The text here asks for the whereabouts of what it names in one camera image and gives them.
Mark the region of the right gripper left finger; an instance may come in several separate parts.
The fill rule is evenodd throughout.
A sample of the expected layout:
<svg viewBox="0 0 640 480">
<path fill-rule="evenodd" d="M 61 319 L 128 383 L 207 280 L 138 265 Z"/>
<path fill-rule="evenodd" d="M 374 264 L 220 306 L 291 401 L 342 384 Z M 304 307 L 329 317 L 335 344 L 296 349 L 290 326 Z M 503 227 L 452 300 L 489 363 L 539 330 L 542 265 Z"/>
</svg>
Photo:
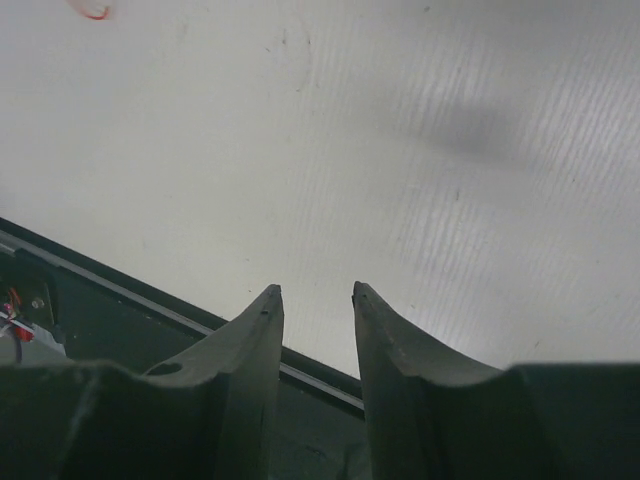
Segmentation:
<svg viewBox="0 0 640 480">
<path fill-rule="evenodd" d="M 282 352 L 281 289 L 135 374 L 110 361 L 1 371 L 5 479 L 264 479 Z"/>
</svg>

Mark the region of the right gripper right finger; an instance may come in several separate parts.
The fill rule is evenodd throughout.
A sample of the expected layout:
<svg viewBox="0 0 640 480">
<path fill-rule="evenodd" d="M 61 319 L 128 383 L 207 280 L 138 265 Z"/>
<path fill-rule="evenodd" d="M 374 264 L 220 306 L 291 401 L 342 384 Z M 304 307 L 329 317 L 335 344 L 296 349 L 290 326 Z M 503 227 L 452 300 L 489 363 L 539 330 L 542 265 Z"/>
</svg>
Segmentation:
<svg viewBox="0 0 640 480">
<path fill-rule="evenodd" d="M 500 370 L 353 288 L 377 479 L 635 479 L 639 367 L 534 363 Z"/>
</svg>

